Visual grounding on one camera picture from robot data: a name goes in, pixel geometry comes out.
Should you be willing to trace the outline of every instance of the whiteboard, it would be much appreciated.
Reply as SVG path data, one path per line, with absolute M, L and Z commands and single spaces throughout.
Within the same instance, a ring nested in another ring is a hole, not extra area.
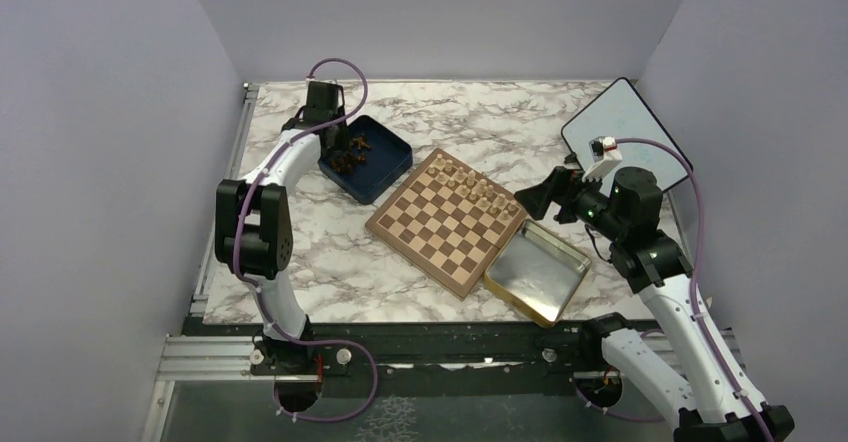
M 595 162 L 589 143 L 601 136 L 640 137 L 667 145 L 675 152 L 686 156 L 668 136 L 660 121 L 654 116 L 633 84 L 625 78 L 612 83 L 598 97 L 577 113 L 562 128 L 562 136 L 568 148 L 577 156 L 584 170 Z M 644 144 L 620 145 L 624 161 L 618 166 L 642 167 L 657 177 L 657 185 L 663 192 L 686 178 L 686 171 L 671 155 Z M 615 172 L 604 178 L 601 193 L 609 195 Z

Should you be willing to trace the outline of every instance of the table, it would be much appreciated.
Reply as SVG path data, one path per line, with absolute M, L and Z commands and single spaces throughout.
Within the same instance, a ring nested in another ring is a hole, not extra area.
M 442 148 L 516 191 L 544 180 L 568 149 L 560 127 L 609 82 L 376 81 L 362 114 L 386 125 L 413 148 L 415 163 Z M 347 107 L 362 95 L 358 82 L 342 82 Z M 248 133 L 240 175 L 256 167 L 275 145 L 280 127 L 303 104 L 304 82 L 264 84 Z M 394 189 L 360 205 L 317 166 L 289 191 L 294 254 L 289 265 L 298 302 L 313 322 L 457 322 L 526 320 L 480 282 L 459 300 L 365 230 L 365 221 Z M 580 320 L 618 311 L 652 319 L 609 264 L 594 253 L 583 224 L 558 225 L 551 207 L 542 224 L 579 247 L 593 266 L 562 318 Z M 679 242 L 669 204 L 660 228 Z M 599 245 L 608 255 L 606 243 Z M 217 262 L 204 323 L 261 322 L 248 290 Z

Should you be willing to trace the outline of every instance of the wooden chessboard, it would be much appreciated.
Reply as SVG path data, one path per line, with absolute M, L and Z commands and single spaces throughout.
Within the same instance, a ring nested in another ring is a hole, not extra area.
M 462 299 L 526 218 L 506 189 L 436 149 L 365 227 Z

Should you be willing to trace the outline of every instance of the blue tray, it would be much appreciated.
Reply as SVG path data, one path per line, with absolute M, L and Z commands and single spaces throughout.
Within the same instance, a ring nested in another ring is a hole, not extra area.
M 412 147 L 367 115 L 354 120 L 348 132 L 351 138 L 365 135 L 371 145 L 371 150 L 361 151 L 367 156 L 367 163 L 357 165 L 352 174 L 336 173 L 325 159 L 318 161 L 318 166 L 360 204 L 370 204 L 412 167 Z

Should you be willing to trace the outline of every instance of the white marble surface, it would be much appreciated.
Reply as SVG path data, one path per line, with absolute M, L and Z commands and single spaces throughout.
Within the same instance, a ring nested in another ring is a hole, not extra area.
M 348 107 L 362 94 L 347 83 Z M 516 191 L 541 182 L 567 155 L 560 127 L 599 94 L 606 82 L 374 82 L 363 109 L 412 145 L 415 163 L 442 148 Z M 304 82 L 262 87 L 247 140 L 241 174 L 267 155 L 280 126 L 303 103 Z M 321 174 L 317 166 L 290 195 L 294 255 L 289 272 L 298 301 L 313 322 L 435 322 L 524 320 L 483 287 L 460 301 L 365 230 L 365 221 L 400 181 L 372 205 L 362 206 Z M 583 224 L 543 225 L 593 259 L 563 314 L 585 319 L 618 311 L 628 318 L 652 318 L 631 295 L 615 269 L 600 261 Z M 678 231 L 666 206 L 661 222 Z M 607 254 L 607 244 L 601 251 Z M 207 324 L 258 323 L 247 289 L 225 266 L 210 268 Z

